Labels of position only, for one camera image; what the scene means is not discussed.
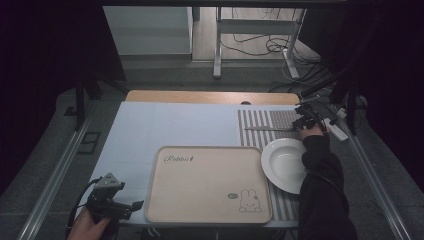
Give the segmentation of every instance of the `beige tray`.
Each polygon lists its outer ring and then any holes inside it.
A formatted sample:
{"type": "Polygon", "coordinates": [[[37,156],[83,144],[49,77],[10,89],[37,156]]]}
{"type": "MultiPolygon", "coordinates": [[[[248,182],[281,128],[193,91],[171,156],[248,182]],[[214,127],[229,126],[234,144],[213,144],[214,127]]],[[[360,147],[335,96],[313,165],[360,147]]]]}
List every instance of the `beige tray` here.
{"type": "Polygon", "coordinates": [[[163,147],[145,214],[151,222],[265,223],[272,209],[254,147],[163,147]]]}

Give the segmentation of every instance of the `white plate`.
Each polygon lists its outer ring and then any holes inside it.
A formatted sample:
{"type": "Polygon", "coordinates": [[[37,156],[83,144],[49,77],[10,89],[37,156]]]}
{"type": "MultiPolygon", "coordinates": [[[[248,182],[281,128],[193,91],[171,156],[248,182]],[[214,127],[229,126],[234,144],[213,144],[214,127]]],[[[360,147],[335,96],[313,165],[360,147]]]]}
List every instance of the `white plate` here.
{"type": "Polygon", "coordinates": [[[306,151],[302,142],[291,138],[277,139],[262,152],[261,163],[265,175],[280,189],[299,194],[306,177],[302,154],[306,151]]]}

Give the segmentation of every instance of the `gray floor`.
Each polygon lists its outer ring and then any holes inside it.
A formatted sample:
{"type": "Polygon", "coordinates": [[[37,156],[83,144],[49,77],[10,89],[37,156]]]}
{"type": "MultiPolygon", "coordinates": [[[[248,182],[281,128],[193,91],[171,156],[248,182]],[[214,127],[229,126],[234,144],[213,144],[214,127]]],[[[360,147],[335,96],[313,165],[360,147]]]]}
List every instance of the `gray floor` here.
{"type": "MultiPolygon", "coordinates": [[[[208,63],[171,62],[154,63],[156,68],[137,67],[134,61],[124,62],[128,82],[124,83],[130,89],[161,89],[161,90],[202,90],[202,91],[255,91],[267,92],[273,82],[284,82],[281,68],[278,64],[228,64],[219,81],[212,79],[212,65],[208,63]]],[[[299,71],[305,74],[307,68],[299,71]]],[[[77,153],[67,174],[52,202],[48,213],[42,221],[36,239],[58,239],[64,236],[64,226],[72,205],[77,199],[82,186],[90,179],[119,104],[125,96],[108,85],[101,84],[104,92],[99,101],[88,101],[95,106],[92,122],[87,132],[99,132],[100,139],[92,154],[77,153]]],[[[285,92],[286,88],[277,89],[285,92]]],[[[322,96],[326,90],[319,92],[322,96]]],[[[74,106],[74,91],[63,93],[57,100],[57,112],[49,128],[46,130],[36,149],[28,159],[18,177],[0,199],[0,235],[2,239],[16,239],[22,230],[35,202],[48,181],[58,159],[66,148],[73,134],[74,117],[64,116],[68,106],[74,106]]],[[[320,104],[316,108],[324,115],[328,110],[320,104]]],[[[375,170],[389,192],[402,219],[404,220],[412,239],[423,239],[421,226],[424,223],[424,197],[414,184],[402,165],[389,149],[374,134],[367,125],[364,111],[358,110],[358,137],[369,154],[375,170]]],[[[79,151],[85,151],[90,146],[79,145],[79,151]]],[[[384,211],[379,207],[373,192],[364,177],[360,164],[352,154],[348,143],[340,143],[332,139],[332,149],[340,156],[346,175],[346,194],[351,205],[351,218],[360,239],[395,239],[388,224],[384,211]]],[[[139,239],[141,229],[123,227],[118,239],[139,239]]],[[[275,230],[250,229],[250,233],[240,229],[225,229],[220,233],[220,239],[270,239],[275,230]]],[[[210,229],[163,229],[167,239],[215,239],[215,232],[210,229]]]]}

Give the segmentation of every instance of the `white tabletop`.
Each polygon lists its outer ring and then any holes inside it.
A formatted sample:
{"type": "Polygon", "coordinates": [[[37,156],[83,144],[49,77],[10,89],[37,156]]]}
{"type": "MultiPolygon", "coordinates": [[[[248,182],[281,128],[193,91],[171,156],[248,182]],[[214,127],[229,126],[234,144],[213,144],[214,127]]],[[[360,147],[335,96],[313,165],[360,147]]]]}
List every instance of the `white tabletop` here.
{"type": "MultiPolygon", "coordinates": [[[[91,179],[112,172],[125,182],[114,200],[123,204],[147,199],[153,163],[163,146],[241,146],[239,110],[293,110],[295,106],[123,102],[91,179]]],[[[87,199],[91,189],[83,196],[87,199]]],[[[122,223],[152,225],[143,209],[122,223]]],[[[293,227],[297,221],[286,221],[293,227]]],[[[269,227],[284,227],[270,221],[269,227]]]]}

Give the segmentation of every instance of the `striped mat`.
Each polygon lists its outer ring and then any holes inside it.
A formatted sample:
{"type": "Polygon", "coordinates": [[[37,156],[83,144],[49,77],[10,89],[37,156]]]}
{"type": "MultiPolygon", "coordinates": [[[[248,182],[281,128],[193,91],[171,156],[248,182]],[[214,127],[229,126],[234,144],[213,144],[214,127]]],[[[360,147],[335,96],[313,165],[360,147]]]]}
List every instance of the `striped mat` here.
{"type": "MultiPolygon", "coordinates": [[[[279,138],[300,140],[297,132],[244,130],[245,127],[253,126],[291,127],[292,122],[299,117],[295,111],[238,110],[237,115],[241,146],[257,147],[262,151],[268,143],[279,138]]],[[[297,221],[298,195],[285,192],[271,182],[268,183],[273,211],[271,221],[297,221]]]]}

